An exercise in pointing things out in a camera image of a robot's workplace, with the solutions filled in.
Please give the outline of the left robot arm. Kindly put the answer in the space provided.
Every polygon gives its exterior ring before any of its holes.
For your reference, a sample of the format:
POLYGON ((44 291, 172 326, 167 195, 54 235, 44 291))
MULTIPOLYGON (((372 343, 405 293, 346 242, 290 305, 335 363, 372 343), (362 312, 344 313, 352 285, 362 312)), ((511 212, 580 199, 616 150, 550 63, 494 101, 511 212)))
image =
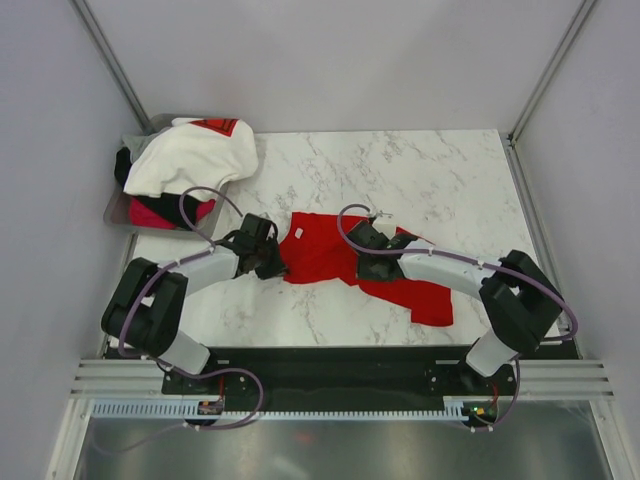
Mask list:
POLYGON ((284 276, 287 266, 277 234, 270 219, 247 214, 238 229, 196 254, 164 266, 133 259, 102 315, 102 331, 118 340, 122 356, 128 345, 184 372, 185 382, 196 392, 211 392, 220 371, 209 363, 209 348, 180 330, 184 302, 205 288, 251 272, 261 280, 284 276))

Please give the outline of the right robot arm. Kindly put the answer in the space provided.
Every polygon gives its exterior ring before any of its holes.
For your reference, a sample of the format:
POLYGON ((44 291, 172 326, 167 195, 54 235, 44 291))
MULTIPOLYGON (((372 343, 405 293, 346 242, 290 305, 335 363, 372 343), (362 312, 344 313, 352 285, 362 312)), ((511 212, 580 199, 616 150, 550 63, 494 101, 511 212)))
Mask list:
POLYGON ((490 328, 457 371, 460 386, 469 393, 483 392, 504 364, 535 352, 562 313, 559 292, 521 251, 497 259, 474 258, 413 234, 390 238, 371 220, 339 232, 358 255, 357 272, 368 280, 434 284, 482 303, 490 328))

